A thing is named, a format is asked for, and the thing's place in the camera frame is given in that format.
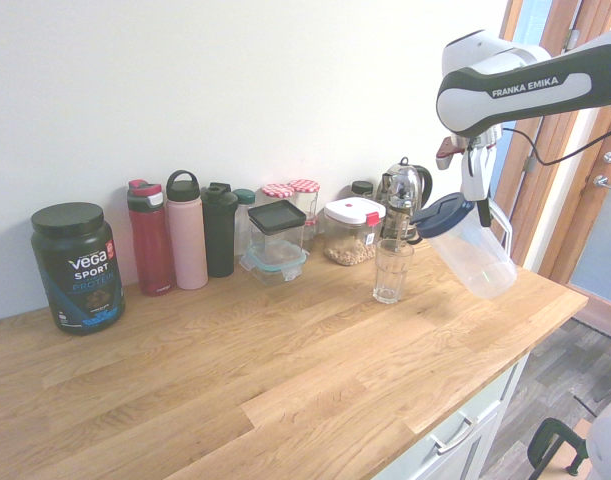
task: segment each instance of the gray floor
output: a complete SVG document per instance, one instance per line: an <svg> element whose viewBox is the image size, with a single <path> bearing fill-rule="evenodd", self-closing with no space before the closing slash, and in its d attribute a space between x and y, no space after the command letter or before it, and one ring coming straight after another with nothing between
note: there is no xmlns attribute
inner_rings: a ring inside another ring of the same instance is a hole
<svg viewBox="0 0 611 480"><path fill-rule="evenodd" d="M527 445L547 417L574 427L611 402L611 339L570 320L536 347L516 388L481 480L527 480Z"/></svg>

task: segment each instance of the glass jar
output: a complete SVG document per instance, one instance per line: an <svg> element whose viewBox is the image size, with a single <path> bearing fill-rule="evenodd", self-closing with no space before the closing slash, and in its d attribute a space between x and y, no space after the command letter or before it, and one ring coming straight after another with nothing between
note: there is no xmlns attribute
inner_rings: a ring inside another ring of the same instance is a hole
<svg viewBox="0 0 611 480"><path fill-rule="evenodd" d="M256 194L246 188L238 188L233 193L238 197L238 209L234 217L234 259L240 260L251 241L251 224L247 211L254 206Z"/></svg>
<svg viewBox="0 0 611 480"><path fill-rule="evenodd" d="M261 188L261 192L263 192L263 205L284 199L291 202L294 196L294 189L286 183L268 183Z"/></svg>
<svg viewBox="0 0 611 480"><path fill-rule="evenodd" d="M351 197L328 203L323 252L345 266L373 258L384 217L385 207L367 198Z"/></svg>
<svg viewBox="0 0 611 480"><path fill-rule="evenodd" d="M307 216L307 220L316 218L316 202L321 186L313 180L294 180L289 183L294 189L292 203Z"/></svg>
<svg viewBox="0 0 611 480"><path fill-rule="evenodd" d="M374 198L374 184L363 180L352 182L352 196L365 197L368 199Z"/></svg>

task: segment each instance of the blue pitcher lid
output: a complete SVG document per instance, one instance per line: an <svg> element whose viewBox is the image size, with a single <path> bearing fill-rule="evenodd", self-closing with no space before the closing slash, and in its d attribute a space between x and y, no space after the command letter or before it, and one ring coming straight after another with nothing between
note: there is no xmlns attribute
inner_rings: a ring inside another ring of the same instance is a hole
<svg viewBox="0 0 611 480"><path fill-rule="evenodd" d="M410 223L416 225L421 238L437 237L457 225L475 206L462 193L450 193L416 212Z"/></svg>

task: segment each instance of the green shaker bottle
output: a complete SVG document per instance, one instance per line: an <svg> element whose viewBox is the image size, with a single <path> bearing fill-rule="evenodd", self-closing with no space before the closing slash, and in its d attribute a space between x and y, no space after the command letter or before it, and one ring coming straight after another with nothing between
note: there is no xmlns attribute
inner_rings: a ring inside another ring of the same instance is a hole
<svg viewBox="0 0 611 480"><path fill-rule="evenodd" d="M227 277L234 273L234 216L238 197L227 184L212 183L201 194L205 226L207 274Z"/></svg>

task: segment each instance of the white cabinet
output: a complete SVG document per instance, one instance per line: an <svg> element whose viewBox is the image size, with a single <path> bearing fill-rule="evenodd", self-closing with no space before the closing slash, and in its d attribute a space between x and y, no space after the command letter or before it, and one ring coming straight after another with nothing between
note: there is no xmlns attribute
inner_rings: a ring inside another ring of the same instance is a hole
<svg viewBox="0 0 611 480"><path fill-rule="evenodd" d="M526 360L500 375L374 480L477 480Z"/></svg>

